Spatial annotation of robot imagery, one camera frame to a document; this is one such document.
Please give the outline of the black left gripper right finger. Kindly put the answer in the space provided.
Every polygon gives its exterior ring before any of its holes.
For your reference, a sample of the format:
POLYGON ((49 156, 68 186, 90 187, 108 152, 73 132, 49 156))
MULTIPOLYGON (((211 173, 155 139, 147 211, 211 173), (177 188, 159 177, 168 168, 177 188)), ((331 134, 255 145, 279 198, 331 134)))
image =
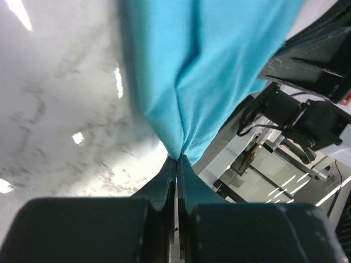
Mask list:
POLYGON ((228 202, 214 192, 193 170, 187 156, 177 161, 180 255, 184 260, 202 260, 218 226, 217 208, 228 202))

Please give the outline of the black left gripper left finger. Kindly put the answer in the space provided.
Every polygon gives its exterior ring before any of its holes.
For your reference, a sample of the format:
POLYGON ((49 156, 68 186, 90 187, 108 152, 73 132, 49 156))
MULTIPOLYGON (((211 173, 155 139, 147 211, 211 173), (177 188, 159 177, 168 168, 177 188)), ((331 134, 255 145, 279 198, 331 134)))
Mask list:
POLYGON ((160 171, 131 197, 144 197, 152 207, 164 214, 168 240, 174 243, 174 202, 176 190, 177 161, 168 156, 160 171))

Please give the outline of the turquoise t shirt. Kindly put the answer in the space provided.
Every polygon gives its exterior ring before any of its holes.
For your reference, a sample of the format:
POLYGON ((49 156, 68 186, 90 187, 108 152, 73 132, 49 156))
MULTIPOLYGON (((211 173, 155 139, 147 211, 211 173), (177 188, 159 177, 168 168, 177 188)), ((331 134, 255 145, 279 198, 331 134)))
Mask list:
POLYGON ((126 79, 173 159, 195 164, 284 45, 303 1, 119 1, 126 79))

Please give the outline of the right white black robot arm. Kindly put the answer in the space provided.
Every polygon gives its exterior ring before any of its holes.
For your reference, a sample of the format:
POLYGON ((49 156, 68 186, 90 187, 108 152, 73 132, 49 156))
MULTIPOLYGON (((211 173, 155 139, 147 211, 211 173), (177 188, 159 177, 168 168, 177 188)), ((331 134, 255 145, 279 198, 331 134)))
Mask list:
POLYGON ((239 136, 263 116, 305 152, 350 165, 350 1, 306 1, 260 77, 269 85, 241 116, 239 136))

